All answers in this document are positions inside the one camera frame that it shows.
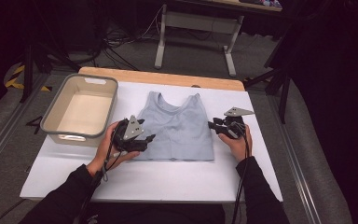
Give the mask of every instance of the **bin handle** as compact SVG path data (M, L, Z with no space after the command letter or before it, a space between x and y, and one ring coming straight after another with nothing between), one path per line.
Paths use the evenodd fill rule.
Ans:
M100 78L85 77L84 80L87 83L92 83L92 84L98 84L98 85L106 84L106 80L105 79L100 79Z
M58 137L62 140L71 140L71 141L78 141L78 142L85 142L86 138L83 136L77 136L77 135L65 135L65 134L59 134Z

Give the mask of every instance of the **clothing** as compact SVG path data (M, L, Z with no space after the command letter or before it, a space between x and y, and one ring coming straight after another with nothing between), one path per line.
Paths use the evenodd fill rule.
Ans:
M289 223L280 202L263 176L254 157L241 161L237 171L242 175L246 201L247 223ZM92 178L85 165L73 171L68 179L37 204L20 222L72 224L90 191ZM224 223L220 204L153 204L91 203L89 216L101 211L98 223Z
M145 108L137 119L144 119L144 133L156 137L135 160L212 161L212 134L199 94L190 95L181 106L168 104L160 92L149 92Z

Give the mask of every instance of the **white tabletop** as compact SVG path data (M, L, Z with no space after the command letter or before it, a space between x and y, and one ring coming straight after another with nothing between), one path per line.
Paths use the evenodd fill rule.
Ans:
M117 105L112 121L138 116L150 91L160 91L172 105L181 105L190 94L200 94L208 120L223 119L231 107L252 110L246 91L222 91L156 84L118 82ZM272 167L255 115L243 117L250 126L253 154L272 191L282 201L281 190ZM127 161L108 172L95 191L94 202L235 202L239 176L237 162L229 148L213 132L214 161ZM60 145L47 136L21 191L21 197L43 199L62 184L81 164L88 164L95 147Z

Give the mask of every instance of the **plastic container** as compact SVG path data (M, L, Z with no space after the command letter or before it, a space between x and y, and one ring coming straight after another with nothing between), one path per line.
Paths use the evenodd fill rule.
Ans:
M58 144L97 147L116 105L117 88L111 77L68 76L40 123L42 130Z

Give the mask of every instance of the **gray tank top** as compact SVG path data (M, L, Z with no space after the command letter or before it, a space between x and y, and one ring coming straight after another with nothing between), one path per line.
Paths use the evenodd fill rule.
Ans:
M137 119L144 119L145 132L155 134L147 150L136 160L214 160L212 135L199 94L188 96L182 106L168 104L160 92L151 91Z

